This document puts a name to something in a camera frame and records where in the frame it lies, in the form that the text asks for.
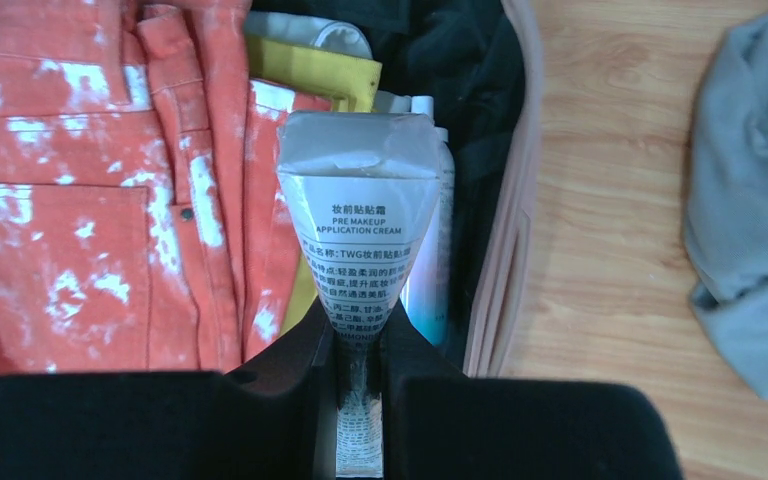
back pocket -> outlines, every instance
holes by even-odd
[[[18,368],[147,367],[147,195],[0,184],[0,343]]]

yellow fabric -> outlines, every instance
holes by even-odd
[[[336,112],[372,111],[381,77],[380,63],[254,35],[246,35],[246,46],[252,78],[329,98]],[[315,298],[316,284],[301,255],[282,335],[298,325]]]

gray cloth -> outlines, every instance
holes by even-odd
[[[697,317],[768,398],[768,14],[729,32],[700,92],[685,243]]]

black fabric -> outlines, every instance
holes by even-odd
[[[254,0],[252,10],[311,15],[406,33],[411,0]]]
[[[380,88],[432,95],[455,159],[447,358],[463,364],[469,316],[487,252],[511,138],[525,97],[516,33],[497,0],[414,1],[411,30],[366,29],[383,64]]]
[[[0,378],[0,480],[333,479],[334,331],[319,302],[239,369]],[[468,379],[401,306],[381,339],[388,480],[679,480],[619,385]]]
[[[629,387],[414,378],[398,402],[398,478],[682,478],[664,422]]]

folded clothes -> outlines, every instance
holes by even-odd
[[[523,22],[519,33],[528,36],[518,38],[505,12]],[[527,225],[536,203],[542,60],[533,15],[528,2],[519,0],[424,0],[414,2],[408,35],[395,35],[386,27],[365,30],[376,60],[385,66],[381,88],[399,95],[433,96],[435,121],[449,130],[455,212],[451,334],[444,350],[456,364],[465,357],[467,367],[474,363],[476,368],[466,369],[469,374],[490,371],[477,368],[481,355],[470,353],[482,343],[489,343],[480,348],[485,354],[504,357],[510,329],[500,328],[507,334],[497,339],[495,326],[503,303],[511,312],[505,323],[515,323],[521,295],[514,280],[526,272],[522,262],[514,266],[513,244],[527,250],[523,246],[529,244],[528,229],[517,224]],[[521,233],[514,235],[513,230]]]
[[[165,3],[0,0],[0,373],[240,364],[249,4]]]
[[[726,36],[693,131],[685,244],[694,312],[714,346],[768,398],[768,14]]]
[[[327,112],[331,102],[290,87],[251,80],[246,122],[243,189],[246,258],[244,360],[268,347],[281,332],[293,294],[301,249],[275,165],[278,129],[290,112]],[[310,307],[310,298],[304,311]]]

